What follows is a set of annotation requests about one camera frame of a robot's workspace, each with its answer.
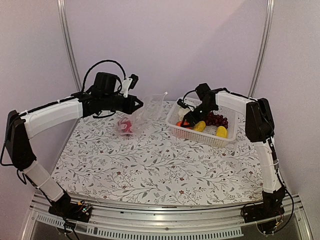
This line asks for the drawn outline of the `clear zip top bag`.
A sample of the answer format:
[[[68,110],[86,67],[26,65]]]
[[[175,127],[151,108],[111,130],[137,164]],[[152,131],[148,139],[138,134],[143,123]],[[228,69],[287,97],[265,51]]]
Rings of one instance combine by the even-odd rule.
[[[158,118],[163,111],[163,101],[168,92],[162,94],[154,94],[145,96],[142,99],[143,107],[139,108],[133,114],[125,114],[122,118],[127,117],[132,123],[132,133],[123,134],[118,131],[118,122],[116,125],[116,131],[120,136],[138,136],[148,127],[150,127]]]

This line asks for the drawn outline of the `red toy pepper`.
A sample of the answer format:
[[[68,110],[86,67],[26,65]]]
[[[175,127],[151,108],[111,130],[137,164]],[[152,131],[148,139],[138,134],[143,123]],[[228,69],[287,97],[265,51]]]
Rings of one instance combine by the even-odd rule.
[[[118,131],[121,134],[131,134],[132,122],[129,118],[123,117],[117,123]]]

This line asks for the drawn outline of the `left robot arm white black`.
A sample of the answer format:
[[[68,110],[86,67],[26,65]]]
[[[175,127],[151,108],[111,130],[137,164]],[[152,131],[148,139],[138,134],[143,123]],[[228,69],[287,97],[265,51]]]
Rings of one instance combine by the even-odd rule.
[[[93,85],[87,91],[73,93],[29,111],[18,113],[12,110],[7,116],[7,126],[3,151],[11,159],[10,167],[22,172],[49,199],[63,217],[74,213],[74,205],[68,193],[51,177],[37,161],[30,139],[62,123],[94,116],[101,118],[103,111],[112,114],[122,112],[132,114],[144,104],[136,96],[130,95],[139,78],[132,74],[124,80],[117,75],[99,72]]]

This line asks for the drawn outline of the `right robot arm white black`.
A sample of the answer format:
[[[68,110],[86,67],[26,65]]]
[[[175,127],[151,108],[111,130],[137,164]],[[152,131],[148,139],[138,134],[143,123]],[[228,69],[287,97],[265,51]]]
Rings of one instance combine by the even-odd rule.
[[[226,88],[211,89],[207,83],[198,85],[196,92],[201,104],[188,112],[182,119],[181,127],[194,127],[205,119],[211,111],[220,107],[243,114],[245,117],[245,135],[258,154],[263,177],[262,203],[244,206],[242,213],[246,217],[269,218],[283,214],[282,200],[286,188],[280,180],[279,160],[274,146],[274,120],[267,99],[254,99]]]

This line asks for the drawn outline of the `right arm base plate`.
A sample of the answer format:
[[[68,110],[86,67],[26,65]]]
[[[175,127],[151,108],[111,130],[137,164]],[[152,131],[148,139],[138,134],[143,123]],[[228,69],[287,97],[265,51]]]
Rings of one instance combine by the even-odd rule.
[[[245,223],[261,221],[283,215],[285,213],[281,201],[263,201],[259,204],[244,205],[240,210],[240,215]]]

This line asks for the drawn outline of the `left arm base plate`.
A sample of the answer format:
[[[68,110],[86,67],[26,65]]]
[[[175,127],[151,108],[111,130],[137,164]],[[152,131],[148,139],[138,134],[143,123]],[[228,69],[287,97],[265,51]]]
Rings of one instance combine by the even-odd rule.
[[[48,212],[64,219],[88,223],[92,210],[93,206],[90,203],[85,203],[83,200],[78,203],[73,203],[69,200],[59,200],[51,203]]]

